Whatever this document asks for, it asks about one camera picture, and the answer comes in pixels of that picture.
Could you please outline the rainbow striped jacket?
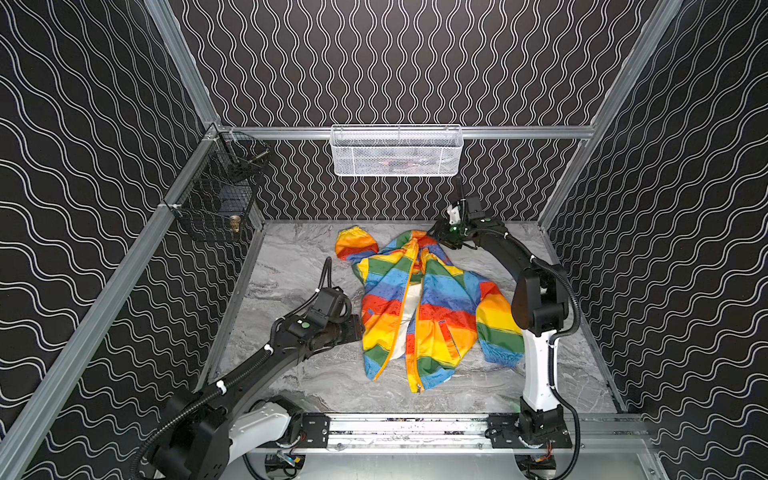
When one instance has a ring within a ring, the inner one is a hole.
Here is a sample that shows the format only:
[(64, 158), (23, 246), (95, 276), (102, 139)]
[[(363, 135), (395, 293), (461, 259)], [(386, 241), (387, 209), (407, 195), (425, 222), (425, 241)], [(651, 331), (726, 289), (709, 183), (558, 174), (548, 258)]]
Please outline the rainbow striped jacket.
[(448, 381), (479, 346), (490, 363), (516, 367), (522, 331), (498, 286), (455, 266), (426, 232), (410, 230), (385, 246), (353, 226), (339, 232), (336, 256), (361, 282), (362, 350), (368, 379), (401, 359), (414, 393)]

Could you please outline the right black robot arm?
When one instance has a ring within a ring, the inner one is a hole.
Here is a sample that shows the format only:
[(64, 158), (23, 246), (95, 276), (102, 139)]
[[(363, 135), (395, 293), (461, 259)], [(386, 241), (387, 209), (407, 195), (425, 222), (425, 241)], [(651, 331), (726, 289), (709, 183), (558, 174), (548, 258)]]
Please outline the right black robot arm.
[(525, 384), (513, 428), (517, 436), (525, 445), (537, 447), (552, 445), (563, 435), (574, 448), (580, 447), (578, 413), (557, 387), (558, 343), (576, 333), (581, 323), (576, 312), (571, 326), (565, 326), (576, 298), (562, 268), (537, 257), (503, 223), (482, 211), (464, 214), (458, 206), (450, 207), (430, 233), (451, 249), (472, 242), (489, 252), (516, 282), (508, 310), (522, 330), (525, 359)]

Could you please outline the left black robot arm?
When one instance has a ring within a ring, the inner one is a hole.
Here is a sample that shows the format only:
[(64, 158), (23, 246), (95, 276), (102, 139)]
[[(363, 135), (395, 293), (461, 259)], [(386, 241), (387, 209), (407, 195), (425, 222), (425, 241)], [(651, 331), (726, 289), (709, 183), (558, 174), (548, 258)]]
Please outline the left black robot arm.
[(129, 478), (142, 478), (142, 463), (167, 479), (220, 478), (233, 460), (289, 429), (292, 412), (275, 401), (256, 408), (258, 397), (289, 369), (361, 337), (360, 317), (333, 284), (326, 258), (310, 298), (272, 324), (256, 353), (199, 391), (171, 397), (157, 429), (131, 458)]

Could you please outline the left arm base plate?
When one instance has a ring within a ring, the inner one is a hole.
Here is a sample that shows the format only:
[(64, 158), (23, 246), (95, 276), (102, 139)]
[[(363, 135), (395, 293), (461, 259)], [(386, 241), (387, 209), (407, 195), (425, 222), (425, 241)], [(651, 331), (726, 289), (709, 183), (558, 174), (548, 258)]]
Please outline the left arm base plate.
[(291, 417), (287, 430), (278, 440), (265, 444), (268, 448), (326, 448), (331, 418), (322, 413), (301, 413)]

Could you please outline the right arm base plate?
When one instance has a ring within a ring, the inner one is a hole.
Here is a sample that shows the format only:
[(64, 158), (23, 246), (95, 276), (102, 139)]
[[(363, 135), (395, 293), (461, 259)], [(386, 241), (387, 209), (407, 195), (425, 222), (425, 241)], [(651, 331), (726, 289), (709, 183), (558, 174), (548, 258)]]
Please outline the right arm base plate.
[(543, 415), (492, 414), (484, 436), (493, 449), (568, 449), (573, 446), (564, 416), (557, 411)]

